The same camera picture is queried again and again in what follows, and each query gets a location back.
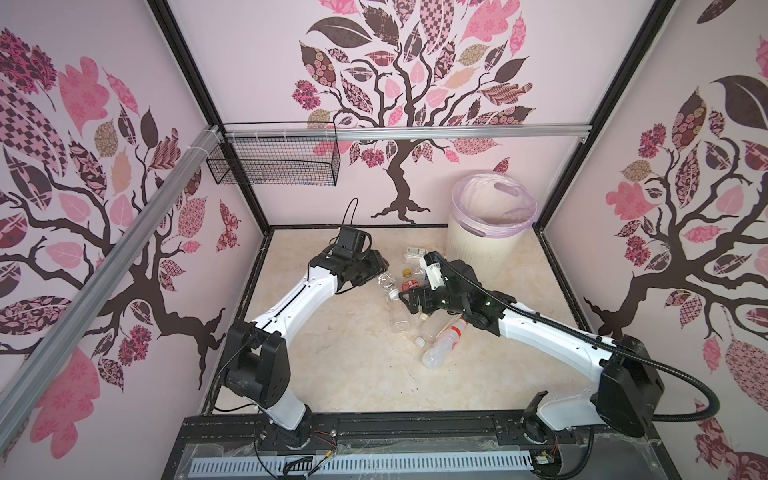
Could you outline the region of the clear crushed bottle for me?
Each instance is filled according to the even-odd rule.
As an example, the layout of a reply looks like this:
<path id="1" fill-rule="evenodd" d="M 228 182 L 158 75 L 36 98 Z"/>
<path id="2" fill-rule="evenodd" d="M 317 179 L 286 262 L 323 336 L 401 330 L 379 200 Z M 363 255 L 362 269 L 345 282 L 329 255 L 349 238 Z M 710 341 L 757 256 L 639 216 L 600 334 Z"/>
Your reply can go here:
<path id="1" fill-rule="evenodd" d="M 377 277 L 377 283 L 386 291 L 396 288 L 396 281 L 388 272 L 380 274 Z"/>

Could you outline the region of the white bottle red cap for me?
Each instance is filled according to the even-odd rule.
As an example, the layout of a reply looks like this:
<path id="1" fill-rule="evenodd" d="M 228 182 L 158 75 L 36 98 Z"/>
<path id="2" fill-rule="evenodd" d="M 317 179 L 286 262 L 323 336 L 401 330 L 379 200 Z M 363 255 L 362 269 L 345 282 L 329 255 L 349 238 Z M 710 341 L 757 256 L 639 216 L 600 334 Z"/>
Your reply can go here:
<path id="1" fill-rule="evenodd" d="M 427 369 L 437 369 L 442 366 L 451 352 L 461 340 L 468 322 L 460 317 L 448 326 L 433 342 L 432 346 L 424 353 L 422 364 Z"/>

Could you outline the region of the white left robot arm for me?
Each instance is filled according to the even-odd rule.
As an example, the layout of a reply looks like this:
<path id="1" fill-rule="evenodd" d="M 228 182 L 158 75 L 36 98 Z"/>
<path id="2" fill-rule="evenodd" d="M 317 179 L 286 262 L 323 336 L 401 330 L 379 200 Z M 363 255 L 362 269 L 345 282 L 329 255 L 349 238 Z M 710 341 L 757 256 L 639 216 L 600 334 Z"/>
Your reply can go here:
<path id="1" fill-rule="evenodd" d="M 226 334 L 222 385 L 255 403 L 286 445 L 299 448 L 309 442 L 312 416 L 290 389 L 289 345 L 345 284 L 360 287 L 388 267 L 375 249 L 328 247 L 308 262 L 304 276 L 276 305 L 252 321 L 232 325 Z"/>

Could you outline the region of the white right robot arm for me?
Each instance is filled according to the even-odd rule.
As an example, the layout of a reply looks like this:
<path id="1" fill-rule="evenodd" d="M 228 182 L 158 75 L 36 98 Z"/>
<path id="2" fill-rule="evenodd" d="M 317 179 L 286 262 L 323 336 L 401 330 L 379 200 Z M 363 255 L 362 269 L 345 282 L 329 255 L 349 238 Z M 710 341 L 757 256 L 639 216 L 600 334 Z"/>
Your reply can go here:
<path id="1" fill-rule="evenodd" d="M 487 290 L 462 261 L 425 268 L 426 283 L 400 293 L 412 314 L 438 310 L 496 336 L 521 342 L 573 368 L 588 387 L 578 394 L 538 392 L 520 427 L 537 444 L 577 427 L 607 426 L 632 438 L 647 434 L 664 386 L 643 344 L 616 341 L 548 318 L 511 295 Z"/>

